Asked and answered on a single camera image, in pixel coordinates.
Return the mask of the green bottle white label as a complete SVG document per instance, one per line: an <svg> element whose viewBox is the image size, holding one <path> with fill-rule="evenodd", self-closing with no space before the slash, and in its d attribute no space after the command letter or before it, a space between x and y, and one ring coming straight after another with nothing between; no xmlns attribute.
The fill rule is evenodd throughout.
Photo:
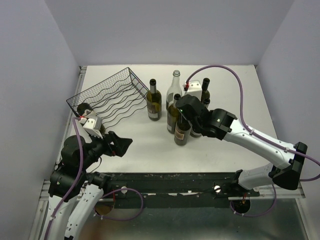
<svg viewBox="0 0 320 240"><path fill-rule="evenodd" d="M106 129L102 124L102 118L97 116L96 112L88 103L84 102L79 104L76 110L81 117L89 119L92 122L92 129L100 131L102 134L106 132Z"/></svg>

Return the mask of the green bottle brown label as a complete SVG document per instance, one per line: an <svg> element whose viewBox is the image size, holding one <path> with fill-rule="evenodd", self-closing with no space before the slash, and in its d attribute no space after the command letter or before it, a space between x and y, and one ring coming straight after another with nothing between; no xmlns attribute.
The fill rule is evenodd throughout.
<svg viewBox="0 0 320 240"><path fill-rule="evenodd" d="M174 131L174 142L178 146L184 146L187 144L191 132L190 123L184 118L177 121Z"/></svg>

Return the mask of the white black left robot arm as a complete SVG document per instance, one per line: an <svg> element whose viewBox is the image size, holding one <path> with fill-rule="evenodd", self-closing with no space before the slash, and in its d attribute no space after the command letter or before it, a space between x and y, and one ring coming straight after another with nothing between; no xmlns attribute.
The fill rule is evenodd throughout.
<svg viewBox="0 0 320 240"><path fill-rule="evenodd" d="M123 157L131 138L121 138L113 131L87 143L79 134L68 137L61 150L61 161L50 176L48 212L42 240L77 240L94 205L111 191L110 176L88 173L103 155Z"/></svg>

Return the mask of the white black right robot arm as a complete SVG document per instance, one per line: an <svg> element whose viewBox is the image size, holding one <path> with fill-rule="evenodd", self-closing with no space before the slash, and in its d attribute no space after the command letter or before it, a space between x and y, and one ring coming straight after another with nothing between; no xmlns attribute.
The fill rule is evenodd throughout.
<svg viewBox="0 0 320 240"><path fill-rule="evenodd" d="M189 94L176 102L176 108L204 137L239 145L266 159L265 166L238 170L230 183L230 191L241 196L256 187L275 184L285 190L298 188L307 145L287 143L257 130L249 130L232 113L216 108L208 110L200 100Z"/></svg>

